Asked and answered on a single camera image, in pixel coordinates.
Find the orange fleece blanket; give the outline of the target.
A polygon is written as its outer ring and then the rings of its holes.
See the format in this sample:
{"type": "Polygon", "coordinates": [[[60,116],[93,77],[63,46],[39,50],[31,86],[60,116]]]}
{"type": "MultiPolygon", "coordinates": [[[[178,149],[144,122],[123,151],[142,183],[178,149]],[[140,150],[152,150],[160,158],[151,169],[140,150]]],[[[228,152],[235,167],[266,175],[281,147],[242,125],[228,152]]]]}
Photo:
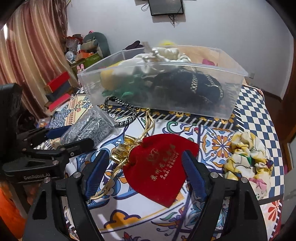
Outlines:
{"type": "Polygon", "coordinates": [[[220,83],[245,84],[247,72],[225,51],[203,46],[177,45],[169,41],[160,44],[165,48],[178,48],[187,55],[199,70],[212,75],[220,83]]]}

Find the dark purple garment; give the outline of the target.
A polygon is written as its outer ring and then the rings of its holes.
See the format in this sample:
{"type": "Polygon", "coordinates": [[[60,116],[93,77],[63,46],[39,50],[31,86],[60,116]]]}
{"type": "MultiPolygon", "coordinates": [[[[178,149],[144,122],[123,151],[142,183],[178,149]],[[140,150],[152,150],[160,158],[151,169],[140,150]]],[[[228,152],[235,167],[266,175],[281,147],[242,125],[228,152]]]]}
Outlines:
{"type": "Polygon", "coordinates": [[[144,46],[141,44],[139,40],[133,42],[132,44],[128,45],[125,50],[132,50],[137,48],[143,48],[144,46]]]}

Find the yellow sponge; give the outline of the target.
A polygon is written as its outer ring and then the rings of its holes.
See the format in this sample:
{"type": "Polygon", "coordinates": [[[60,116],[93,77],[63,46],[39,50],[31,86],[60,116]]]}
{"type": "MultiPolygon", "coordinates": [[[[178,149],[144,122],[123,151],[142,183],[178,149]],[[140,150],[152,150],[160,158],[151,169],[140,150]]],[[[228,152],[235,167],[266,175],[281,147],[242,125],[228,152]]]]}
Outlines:
{"type": "Polygon", "coordinates": [[[122,68],[118,67],[122,62],[123,60],[116,62],[100,72],[100,82],[104,89],[116,90],[118,88],[125,75],[122,68]]]}

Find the pink striped curtain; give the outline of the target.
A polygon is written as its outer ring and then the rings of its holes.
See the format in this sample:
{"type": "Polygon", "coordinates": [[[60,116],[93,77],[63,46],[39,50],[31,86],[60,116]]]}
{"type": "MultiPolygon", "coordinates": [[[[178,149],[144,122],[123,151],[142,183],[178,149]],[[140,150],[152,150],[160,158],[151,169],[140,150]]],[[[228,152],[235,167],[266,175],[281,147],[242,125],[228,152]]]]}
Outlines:
{"type": "Polygon", "coordinates": [[[36,118],[46,115],[44,86],[67,71],[66,1],[1,1],[1,84],[17,83],[22,104],[36,118]]]}

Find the grey green plush toy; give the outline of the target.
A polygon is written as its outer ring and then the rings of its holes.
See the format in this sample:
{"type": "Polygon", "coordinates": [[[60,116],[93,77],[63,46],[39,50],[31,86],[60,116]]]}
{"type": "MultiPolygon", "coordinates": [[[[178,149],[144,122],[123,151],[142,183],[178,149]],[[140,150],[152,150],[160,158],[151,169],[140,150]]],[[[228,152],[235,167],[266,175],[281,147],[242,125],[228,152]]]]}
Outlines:
{"type": "Polygon", "coordinates": [[[91,32],[83,38],[81,50],[98,53],[101,58],[110,56],[107,38],[100,32],[91,32]]]}

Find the white satin pouch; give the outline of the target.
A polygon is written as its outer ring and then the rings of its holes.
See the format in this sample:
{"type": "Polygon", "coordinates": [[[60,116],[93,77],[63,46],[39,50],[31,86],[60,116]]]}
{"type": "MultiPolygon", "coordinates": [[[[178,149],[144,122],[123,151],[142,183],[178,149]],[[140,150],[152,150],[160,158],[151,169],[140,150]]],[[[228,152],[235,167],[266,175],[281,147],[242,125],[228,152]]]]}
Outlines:
{"type": "Polygon", "coordinates": [[[115,75],[157,75],[168,72],[171,67],[161,63],[192,63],[191,59],[178,48],[152,48],[149,53],[138,54],[119,63],[115,75]]]}

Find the clear plastic storage bin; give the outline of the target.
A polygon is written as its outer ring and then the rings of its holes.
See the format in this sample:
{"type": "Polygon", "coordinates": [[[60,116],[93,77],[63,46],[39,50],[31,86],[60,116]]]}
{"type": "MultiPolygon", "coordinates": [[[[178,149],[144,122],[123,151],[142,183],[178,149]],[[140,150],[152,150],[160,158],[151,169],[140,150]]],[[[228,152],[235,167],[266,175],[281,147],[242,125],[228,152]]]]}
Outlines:
{"type": "Polygon", "coordinates": [[[139,108],[228,119],[247,75],[221,49],[177,45],[119,51],[78,79],[94,105],[115,96],[139,108]]]}

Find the patterned patchwork tablecloth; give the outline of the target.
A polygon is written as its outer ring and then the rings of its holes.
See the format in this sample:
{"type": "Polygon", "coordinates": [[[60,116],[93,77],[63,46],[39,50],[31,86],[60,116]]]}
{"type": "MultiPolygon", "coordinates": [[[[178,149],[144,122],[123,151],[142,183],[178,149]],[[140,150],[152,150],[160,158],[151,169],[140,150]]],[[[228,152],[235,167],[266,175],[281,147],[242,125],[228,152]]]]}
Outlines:
{"type": "MultiPolygon", "coordinates": [[[[60,107],[49,128],[68,126],[92,107],[83,90],[60,107]]],[[[111,151],[123,142],[125,134],[138,137],[144,129],[145,112],[129,127],[117,129],[98,144],[97,151],[70,159],[66,174],[82,170],[92,162],[100,149],[111,151]]],[[[268,160],[273,161],[269,194],[260,200],[267,238],[272,240],[280,228],[284,193],[284,171],[278,136],[260,89],[242,85],[229,121],[193,117],[186,113],[152,111],[156,121],[154,133],[171,133],[200,145],[198,161],[212,172],[222,175],[223,165],[231,156],[231,138],[235,128],[255,134],[263,143],[268,160]]],[[[105,240],[186,240],[204,207],[204,202],[190,190],[185,181],[174,204],[165,208],[135,192],[121,170],[114,178],[108,194],[90,203],[90,211],[105,240]]]]}

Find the red velvet drawstring pouch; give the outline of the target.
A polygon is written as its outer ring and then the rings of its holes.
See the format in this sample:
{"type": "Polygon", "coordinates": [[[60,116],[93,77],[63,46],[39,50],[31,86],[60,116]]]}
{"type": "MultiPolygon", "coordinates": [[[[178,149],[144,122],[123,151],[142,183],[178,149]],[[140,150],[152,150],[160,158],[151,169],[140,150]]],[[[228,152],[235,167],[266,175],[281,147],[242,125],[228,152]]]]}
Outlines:
{"type": "Polygon", "coordinates": [[[126,181],[137,193],[169,208],[186,179],[182,165],[184,151],[196,156],[199,145],[169,133],[144,138],[131,150],[123,167],[126,181]]]}

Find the green soft toy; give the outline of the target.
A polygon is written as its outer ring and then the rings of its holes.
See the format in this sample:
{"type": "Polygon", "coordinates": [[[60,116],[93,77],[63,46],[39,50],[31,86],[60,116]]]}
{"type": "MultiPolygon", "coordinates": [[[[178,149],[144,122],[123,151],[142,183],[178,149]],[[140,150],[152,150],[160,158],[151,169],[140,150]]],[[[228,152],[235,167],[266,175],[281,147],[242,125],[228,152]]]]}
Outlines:
{"type": "Polygon", "coordinates": [[[119,81],[119,85],[114,90],[103,90],[102,96],[115,96],[123,101],[142,101],[147,97],[149,86],[140,74],[125,77],[119,81]]]}

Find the black beaded pouch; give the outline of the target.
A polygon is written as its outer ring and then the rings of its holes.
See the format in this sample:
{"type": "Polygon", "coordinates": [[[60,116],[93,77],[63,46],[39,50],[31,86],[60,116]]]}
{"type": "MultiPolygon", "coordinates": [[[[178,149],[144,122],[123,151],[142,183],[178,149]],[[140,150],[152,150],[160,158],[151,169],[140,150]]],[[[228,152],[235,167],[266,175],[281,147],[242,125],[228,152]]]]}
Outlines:
{"type": "Polygon", "coordinates": [[[219,81],[198,70],[175,69],[158,74],[151,82],[151,90],[179,103],[216,104],[224,97],[219,81]]]}

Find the small wall monitor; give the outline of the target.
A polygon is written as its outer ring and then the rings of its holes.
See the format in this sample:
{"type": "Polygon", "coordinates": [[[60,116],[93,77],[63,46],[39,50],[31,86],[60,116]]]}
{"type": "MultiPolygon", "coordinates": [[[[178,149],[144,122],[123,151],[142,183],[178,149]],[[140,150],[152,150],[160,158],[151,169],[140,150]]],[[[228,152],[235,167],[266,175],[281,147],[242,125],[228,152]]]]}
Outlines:
{"type": "Polygon", "coordinates": [[[148,0],[152,16],[182,15],[184,13],[182,0],[148,0]]]}

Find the yellow floral fabric scrunchie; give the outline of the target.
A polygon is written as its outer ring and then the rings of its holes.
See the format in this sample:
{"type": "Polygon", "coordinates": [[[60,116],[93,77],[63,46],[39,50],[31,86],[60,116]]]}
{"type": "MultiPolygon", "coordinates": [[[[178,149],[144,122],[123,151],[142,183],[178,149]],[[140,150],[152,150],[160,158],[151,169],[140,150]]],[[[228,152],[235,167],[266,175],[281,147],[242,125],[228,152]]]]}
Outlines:
{"type": "Polygon", "coordinates": [[[224,178],[238,181],[245,177],[258,200],[267,198],[274,163],[263,142],[253,133],[236,132],[231,139],[231,153],[223,166],[224,178]]]}

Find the bag of silver cord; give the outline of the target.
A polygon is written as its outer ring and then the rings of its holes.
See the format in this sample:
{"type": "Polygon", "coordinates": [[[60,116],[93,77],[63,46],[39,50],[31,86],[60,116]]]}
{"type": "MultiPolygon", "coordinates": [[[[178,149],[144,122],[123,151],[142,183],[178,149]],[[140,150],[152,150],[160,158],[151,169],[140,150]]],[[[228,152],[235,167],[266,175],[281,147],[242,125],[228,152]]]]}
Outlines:
{"type": "Polygon", "coordinates": [[[90,108],[60,138],[62,145],[90,138],[97,147],[115,128],[115,121],[98,106],[90,108]]]}

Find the stack of red boxes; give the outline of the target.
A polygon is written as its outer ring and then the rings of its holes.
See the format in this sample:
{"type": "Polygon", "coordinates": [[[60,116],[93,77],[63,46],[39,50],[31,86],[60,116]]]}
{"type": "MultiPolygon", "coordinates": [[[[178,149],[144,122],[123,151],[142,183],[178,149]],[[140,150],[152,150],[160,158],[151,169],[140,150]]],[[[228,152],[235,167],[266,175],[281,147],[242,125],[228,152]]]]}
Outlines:
{"type": "Polygon", "coordinates": [[[70,83],[70,75],[68,72],[63,72],[47,85],[44,86],[44,92],[48,102],[45,104],[45,108],[49,109],[49,106],[56,100],[62,97],[64,94],[72,94],[74,87],[70,83]]]}

